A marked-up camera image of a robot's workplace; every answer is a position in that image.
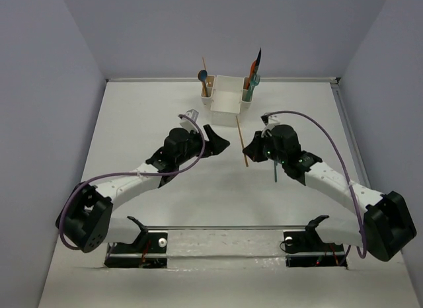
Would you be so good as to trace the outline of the long teal chopstick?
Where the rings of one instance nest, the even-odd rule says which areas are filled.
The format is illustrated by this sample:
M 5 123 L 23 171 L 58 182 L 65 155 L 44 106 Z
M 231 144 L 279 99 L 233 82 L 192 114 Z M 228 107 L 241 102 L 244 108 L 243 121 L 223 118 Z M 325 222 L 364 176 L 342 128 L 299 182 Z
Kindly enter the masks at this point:
M 278 182 L 278 163 L 277 161 L 274 161 L 273 164 L 274 164 L 274 182 L 277 183 Z

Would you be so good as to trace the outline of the white utensil caddy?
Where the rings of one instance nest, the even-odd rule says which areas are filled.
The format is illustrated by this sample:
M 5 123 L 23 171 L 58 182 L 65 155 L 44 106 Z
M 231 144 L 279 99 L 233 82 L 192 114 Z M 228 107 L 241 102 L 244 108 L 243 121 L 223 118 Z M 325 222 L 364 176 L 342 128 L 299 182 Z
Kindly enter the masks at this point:
M 248 77 L 208 75 L 207 94 L 202 89 L 203 105 L 209 110 L 211 125 L 237 127 L 237 120 L 252 103 L 252 93 L 245 89 Z

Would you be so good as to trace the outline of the teal plastic knife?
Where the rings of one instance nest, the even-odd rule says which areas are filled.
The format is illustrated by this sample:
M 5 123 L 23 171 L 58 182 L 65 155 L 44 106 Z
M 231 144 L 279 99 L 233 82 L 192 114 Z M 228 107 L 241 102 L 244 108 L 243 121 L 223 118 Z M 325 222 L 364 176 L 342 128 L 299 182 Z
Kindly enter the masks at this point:
M 247 93 L 245 95 L 245 102 L 250 102 L 252 100 L 252 94 L 255 87 L 256 87 L 256 82 L 251 80 L 249 83 L 249 88 L 247 89 Z

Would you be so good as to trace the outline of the teal plastic fork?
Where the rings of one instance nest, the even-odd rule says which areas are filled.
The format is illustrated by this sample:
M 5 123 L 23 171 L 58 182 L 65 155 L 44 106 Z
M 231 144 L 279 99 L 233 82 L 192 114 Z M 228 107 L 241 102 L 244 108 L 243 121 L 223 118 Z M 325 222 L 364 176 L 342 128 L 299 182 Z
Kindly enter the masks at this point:
M 252 95 L 254 92 L 254 88 L 260 83 L 260 75 L 254 74 L 252 75 L 249 81 L 249 87 L 247 89 L 247 93 L 245 96 L 245 102 L 250 102 L 252 100 Z

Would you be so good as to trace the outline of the orange plastic knife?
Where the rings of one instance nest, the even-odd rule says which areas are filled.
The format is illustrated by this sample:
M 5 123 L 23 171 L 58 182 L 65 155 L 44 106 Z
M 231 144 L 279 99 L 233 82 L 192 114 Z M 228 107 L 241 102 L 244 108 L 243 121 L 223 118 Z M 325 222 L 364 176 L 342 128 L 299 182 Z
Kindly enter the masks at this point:
M 258 60 L 258 58 L 256 58 L 256 60 L 253 61 L 252 65 L 250 67 L 250 73 L 249 73 L 249 77 L 246 81 L 245 90 L 247 90 L 249 88 L 250 80 L 252 79 L 252 76 L 254 74 L 256 74 L 256 72 L 258 70 L 258 64 L 259 64 L 259 60 Z

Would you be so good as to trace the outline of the black handled steel knife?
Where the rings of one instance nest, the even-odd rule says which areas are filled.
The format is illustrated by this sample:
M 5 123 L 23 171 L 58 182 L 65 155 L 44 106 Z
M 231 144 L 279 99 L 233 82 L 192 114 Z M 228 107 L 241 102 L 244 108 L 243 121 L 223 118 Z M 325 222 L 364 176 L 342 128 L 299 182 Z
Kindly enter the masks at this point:
M 250 73 L 249 73 L 249 78 L 247 80 L 245 89 L 248 89 L 250 86 L 250 80 L 252 79 L 252 76 L 255 75 L 258 71 L 259 65 L 260 65 L 260 60 L 261 60 L 261 55 L 262 55 L 262 49 L 259 49 L 259 53 L 257 55 L 257 58 L 253 61 L 251 67 L 250 67 Z

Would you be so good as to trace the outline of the long orange chopstick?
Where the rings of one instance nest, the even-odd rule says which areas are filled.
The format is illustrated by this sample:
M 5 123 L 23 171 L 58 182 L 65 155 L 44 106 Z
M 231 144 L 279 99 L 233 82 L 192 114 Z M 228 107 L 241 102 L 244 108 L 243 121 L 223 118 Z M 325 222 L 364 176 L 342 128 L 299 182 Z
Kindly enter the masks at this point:
M 237 129 L 238 129 L 238 133 L 239 133 L 239 139 L 240 139 L 240 142 L 241 142 L 241 148 L 242 148 L 242 150 L 244 150 L 245 144 L 244 144 L 243 135 L 242 135 L 241 126 L 240 126 L 240 122 L 239 122 L 238 116 L 235 116 L 235 119 L 236 119 L 236 123 L 237 123 Z M 246 168 L 248 168 L 249 167 L 249 163 L 248 163 L 248 160 L 247 160 L 247 156 L 244 153 L 243 153 L 243 157 L 244 157 L 245 166 L 246 166 Z

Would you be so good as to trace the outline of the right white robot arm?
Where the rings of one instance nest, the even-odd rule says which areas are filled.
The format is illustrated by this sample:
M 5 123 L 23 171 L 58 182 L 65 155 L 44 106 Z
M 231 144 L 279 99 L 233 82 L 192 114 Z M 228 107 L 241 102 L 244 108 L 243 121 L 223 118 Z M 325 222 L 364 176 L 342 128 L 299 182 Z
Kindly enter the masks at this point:
M 271 160 L 281 165 L 288 177 L 354 214 L 352 220 L 328 215 L 311 220 L 304 234 L 310 249 L 344 244 L 366 250 L 376 259 L 387 262 L 417 234 L 407 204 L 399 193 L 383 194 L 348 180 L 320 157 L 303 150 L 297 133 L 289 125 L 275 125 L 255 132 L 243 153 L 257 163 Z

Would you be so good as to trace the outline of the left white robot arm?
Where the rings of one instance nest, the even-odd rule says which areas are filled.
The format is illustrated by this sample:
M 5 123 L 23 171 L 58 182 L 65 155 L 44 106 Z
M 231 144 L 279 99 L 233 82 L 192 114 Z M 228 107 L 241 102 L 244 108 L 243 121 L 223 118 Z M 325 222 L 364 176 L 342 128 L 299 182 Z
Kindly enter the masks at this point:
M 168 184 L 200 159 L 217 156 L 229 147 L 210 125 L 189 123 L 173 128 L 163 145 L 134 171 L 96 176 L 73 189 L 56 220 L 61 242 L 88 253 L 103 243 L 125 245 L 138 252 L 145 247 L 148 229 L 132 216 L 113 217 L 120 206 L 150 190 Z

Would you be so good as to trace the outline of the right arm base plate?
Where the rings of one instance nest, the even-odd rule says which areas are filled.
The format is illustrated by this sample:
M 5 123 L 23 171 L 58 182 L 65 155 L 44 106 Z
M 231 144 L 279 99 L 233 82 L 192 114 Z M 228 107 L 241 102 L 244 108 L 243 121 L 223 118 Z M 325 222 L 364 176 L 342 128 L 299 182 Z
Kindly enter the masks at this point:
M 324 243 L 306 231 L 284 231 L 279 247 L 288 268 L 348 267 L 343 245 Z

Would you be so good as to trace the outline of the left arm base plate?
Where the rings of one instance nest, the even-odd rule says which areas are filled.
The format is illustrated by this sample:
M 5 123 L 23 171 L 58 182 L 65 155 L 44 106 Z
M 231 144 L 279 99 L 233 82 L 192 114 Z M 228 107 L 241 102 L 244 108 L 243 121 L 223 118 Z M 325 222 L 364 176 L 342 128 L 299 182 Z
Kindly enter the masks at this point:
M 107 268 L 167 268 L 167 231 L 150 231 L 138 245 L 113 243 L 107 246 Z

